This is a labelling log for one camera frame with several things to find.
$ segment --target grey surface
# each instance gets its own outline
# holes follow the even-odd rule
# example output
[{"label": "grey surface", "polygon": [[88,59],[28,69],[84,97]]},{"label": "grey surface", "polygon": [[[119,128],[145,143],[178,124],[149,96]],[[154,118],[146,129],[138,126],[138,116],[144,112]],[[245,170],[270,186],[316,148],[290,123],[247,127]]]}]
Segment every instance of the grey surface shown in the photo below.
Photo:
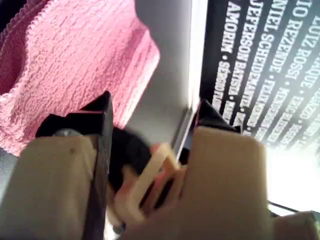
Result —
[{"label": "grey surface", "polygon": [[17,157],[0,148],[0,203],[17,164]]},{"label": "grey surface", "polygon": [[188,114],[192,0],[136,0],[160,62],[127,127],[149,143],[175,143]]}]

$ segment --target pink towel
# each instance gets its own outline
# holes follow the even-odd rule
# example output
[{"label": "pink towel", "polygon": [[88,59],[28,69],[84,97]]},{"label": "pink towel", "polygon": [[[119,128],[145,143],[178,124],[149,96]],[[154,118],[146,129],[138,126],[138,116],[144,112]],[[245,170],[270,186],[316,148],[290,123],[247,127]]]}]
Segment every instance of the pink towel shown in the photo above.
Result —
[{"label": "pink towel", "polygon": [[0,147],[19,155],[49,114],[112,95],[131,117],[159,51],[134,0],[29,0],[0,35]]}]

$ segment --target beige plastic clip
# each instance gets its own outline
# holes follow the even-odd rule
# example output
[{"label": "beige plastic clip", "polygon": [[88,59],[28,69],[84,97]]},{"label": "beige plastic clip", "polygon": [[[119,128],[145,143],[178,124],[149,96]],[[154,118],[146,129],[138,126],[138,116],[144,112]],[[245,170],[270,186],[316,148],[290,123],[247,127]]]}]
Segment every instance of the beige plastic clip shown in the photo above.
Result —
[{"label": "beige plastic clip", "polygon": [[[166,183],[174,178],[175,172],[179,169],[180,165],[167,143],[157,146],[139,177],[130,167],[124,167],[123,185],[114,199],[114,208],[121,220],[127,226],[143,221],[146,214],[152,212]],[[153,182],[151,192],[141,209],[140,202]]]}]

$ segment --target black poster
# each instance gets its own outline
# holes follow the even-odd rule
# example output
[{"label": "black poster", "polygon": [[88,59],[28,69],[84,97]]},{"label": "black poster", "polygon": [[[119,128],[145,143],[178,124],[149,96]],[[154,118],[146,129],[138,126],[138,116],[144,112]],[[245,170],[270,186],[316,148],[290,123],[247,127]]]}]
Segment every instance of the black poster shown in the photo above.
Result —
[{"label": "black poster", "polygon": [[320,1],[209,1],[200,95],[278,149],[320,146]]}]

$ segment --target black object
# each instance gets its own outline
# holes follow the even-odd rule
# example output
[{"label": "black object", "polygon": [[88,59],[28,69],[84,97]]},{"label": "black object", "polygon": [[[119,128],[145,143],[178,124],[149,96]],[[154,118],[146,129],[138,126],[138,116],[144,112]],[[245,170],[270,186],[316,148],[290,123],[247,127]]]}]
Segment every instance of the black object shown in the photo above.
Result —
[{"label": "black object", "polygon": [[0,32],[6,28],[26,2],[27,0],[0,0]]},{"label": "black object", "polygon": [[231,126],[228,124],[206,99],[202,100],[200,103],[195,125],[231,131],[239,134],[242,132],[241,126]]},{"label": "black object", "polygon": [[122,167],[131,165],[138,175],[151,158],[149,147],[136,135],[117,127],[113,129],[109,182],[115,191],[123,183]]}]

